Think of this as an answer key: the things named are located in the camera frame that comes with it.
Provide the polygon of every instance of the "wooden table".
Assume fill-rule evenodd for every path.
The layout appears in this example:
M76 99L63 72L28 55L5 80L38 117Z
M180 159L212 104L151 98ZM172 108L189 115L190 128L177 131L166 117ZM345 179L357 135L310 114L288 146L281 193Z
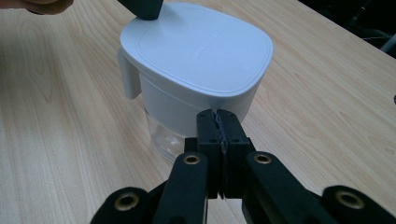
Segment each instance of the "wooden table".
M396 215L396 61L296 0L189 2L274 41L243 122L256 148L315 193L350 186ZM88 223L111 192L167 179L141 97L123 93L116 52L133 17L115 0L0 11L1 223ZM210 201L208 223L244 222L240 201Z

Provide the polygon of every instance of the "hand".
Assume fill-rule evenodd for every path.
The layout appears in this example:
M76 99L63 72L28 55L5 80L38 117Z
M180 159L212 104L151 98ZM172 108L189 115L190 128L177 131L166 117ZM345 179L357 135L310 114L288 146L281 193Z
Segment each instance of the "hand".
M26 8L37 14L64 12L74 0L0 0L0 8Z

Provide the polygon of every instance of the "white plastic lid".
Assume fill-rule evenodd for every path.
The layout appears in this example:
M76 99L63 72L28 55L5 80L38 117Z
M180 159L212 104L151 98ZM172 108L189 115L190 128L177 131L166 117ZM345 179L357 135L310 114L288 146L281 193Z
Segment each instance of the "white plastic lid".
M188 3L163 4L156 21L132 20L120 42L150 85L197 111L222 108L227 103L221 100L247 101L241 103L246 114L273 52L270 37L257 27ZM160 116L152 110L151 116Z

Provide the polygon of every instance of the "brass grommet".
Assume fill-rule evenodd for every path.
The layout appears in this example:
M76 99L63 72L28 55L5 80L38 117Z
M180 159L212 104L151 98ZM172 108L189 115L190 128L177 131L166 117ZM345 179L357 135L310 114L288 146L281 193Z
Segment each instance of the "brass grommet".
M139 196L133 192L127 192L120 195L114 203L117 210L123 212L134 208L139 203Z
M188 165L194 165L194 164L200 162L201 159L198 156L189 155L189 156L184 157L183 161L185 163L187 163Z
M263 154L258 154L254 156L254 161L262 164L268 164L272 161L271 157L263 155Z
M335 198L346 207L354 209L362 209L364 207L364 201L360 197L345 190L338 190L335 193Z

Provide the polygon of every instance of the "black object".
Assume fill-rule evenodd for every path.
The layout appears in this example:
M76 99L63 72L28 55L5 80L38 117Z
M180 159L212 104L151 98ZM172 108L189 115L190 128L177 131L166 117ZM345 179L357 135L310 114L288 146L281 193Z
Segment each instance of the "black object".
M32 10L29 10L29 9L26 9L26 10L28 10L30 13L33 13L33 14L36 14L36 15L44 15L44 14L41 14L41 13L38 13L38 12L34 12Z
M206 223L207 199L242 199L247 223L396 223L359 191L305 189L274 155L256 151L235 114L197 115L197 138L187 138L169 179L156 189L111 194L92 219L101 223Z
M154 21L160 15L163 0L118 0L136 17L144 21Z

